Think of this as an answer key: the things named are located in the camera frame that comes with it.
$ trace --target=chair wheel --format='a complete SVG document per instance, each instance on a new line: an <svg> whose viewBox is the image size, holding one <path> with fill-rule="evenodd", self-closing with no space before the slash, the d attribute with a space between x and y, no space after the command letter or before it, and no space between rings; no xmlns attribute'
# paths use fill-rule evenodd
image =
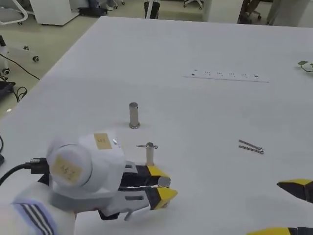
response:
<svg viewBox="0 0 313 235"><path fill-rule="evenodd" d="M2 69L2 73L4 75L9 75L10 74L10 69Z"/></svg>
<svg viewBox="0 0 313 235"><path fill-rule="evenodd" d="M39 56L34 56L33 57L33 61L36 62L36 63L39 62Z"/></svg>

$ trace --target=black cable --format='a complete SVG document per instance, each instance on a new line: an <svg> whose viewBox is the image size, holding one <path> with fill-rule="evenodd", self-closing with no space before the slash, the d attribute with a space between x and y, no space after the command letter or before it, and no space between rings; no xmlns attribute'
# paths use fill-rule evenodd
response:
<svg viewBox="0 0 313 235"><path fill-rule="evenodd" d="M5 76L3 76L3 75L1 74L1 72L0 72L0 79L1 79L2 81L6 82L7 84L9 84L9 82L7 81L8 78L5 77ZM19 91L20 91L22 88L23 88L25 91L19 94ZM16 92L13 90L13 94L14 94L14 96L15 96L15 98L16 98L16 101L17 101L18 103L20 102L21 99L24 98L24 96L25 96L27 93L28 93L28 90L27 90L26 87L19 87Z"/></svg>
<svg viewBox="0 0 313 235"><path fill-rule="evenodd" d="M18 170L22 170L22 169L30 169L30 164L28 164L28 163L20 164L20 165L17 165L16 167L12 168L11 170L9 170L7 173L5 173L0 178L0 186L3 184L3 182L7 178L9 178L10 175L12 175L13 173L17 172Z"/></svg>
<svg viewBox="0 0 313 235"><path fill-rule="evenodd" d="M15 62L14 60L11 60L10 58L2 55L0 53L0 56L3 57L4 59L7 59L8 61L13 62L14 64L16 64L17 66L19 66L22 70L24 70L26 73L28 73L29 75L33 76L34 78L36 78L37 80L40 80L38 77L36 77L35 75L33 75L32 73L30 73L29 71L27 71L26 69L24 69L24 67L22 65L20 65L19 63Z"/></svg>
<svg viewBox="0 0 313 235"><path fill-rule="evenodd" d="M0 135L0 142L1 142L1 147L0 147L0 154L1 154L4 148L4 141L1 135Z"/></svg>

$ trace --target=striped sleeve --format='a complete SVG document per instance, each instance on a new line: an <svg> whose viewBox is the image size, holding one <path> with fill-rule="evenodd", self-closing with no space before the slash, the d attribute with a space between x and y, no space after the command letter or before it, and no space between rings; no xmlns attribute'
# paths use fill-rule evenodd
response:
<svg viewBox="0 0 313 235"><path fill-rule="evenodd" d="M58 235L52 216L41 203L23 200L12 204L23 220L36 231L36 235Z"/></svg>

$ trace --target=office chair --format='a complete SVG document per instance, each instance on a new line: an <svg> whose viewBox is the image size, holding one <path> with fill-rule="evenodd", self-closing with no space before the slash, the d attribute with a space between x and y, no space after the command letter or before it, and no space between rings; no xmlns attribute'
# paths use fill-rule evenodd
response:
<svg viewBox="0 0 313 235"><path fill-rule="evenodd" d="M21 24L21 22L25 21L28 18L28 13L25 9L17 2L17 0L12 0L13 3L17 6L19 11L8 8L0 8L0 25L7 24ZM16 57L31 57L34 62L39 62L39 57L35 54L35 52L30 51L29 47L26 45L11 45L4 40L2 35L0 35L0 54L11 58L12 56ZM9 75L10 68L8 65L8 60L0 57L0 68L3 74Z"/></svg>
<svg viewBox="0 0 313 235"><path fill-rule="evenodd" d="M261 0L244 0L239 14L239 22L241 24L252 24L251 14L258 15L258 20L262 18L261 13L256 11Z"/></svg>
<svg viewBox="0 0 313 235"><path fill-rule="evenodd" d="M187 7L187 5L193 1L196 1L197 3L199 3L200 7L199 9L202 10L203 9L203 2L201 0L184 0L184 8Z"/></svg>

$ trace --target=person's arm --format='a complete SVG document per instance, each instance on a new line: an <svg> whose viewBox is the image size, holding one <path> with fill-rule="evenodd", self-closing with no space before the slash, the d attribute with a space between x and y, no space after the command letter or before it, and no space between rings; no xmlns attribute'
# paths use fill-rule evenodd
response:
<svg viewBox="0 0 313 235"><path fill-rule="evenodd" d="M0 205L0 229L6 231L3 235L74 235L75 213L50 205L49 194L49 186L39 181L10 205Z"/></svg>

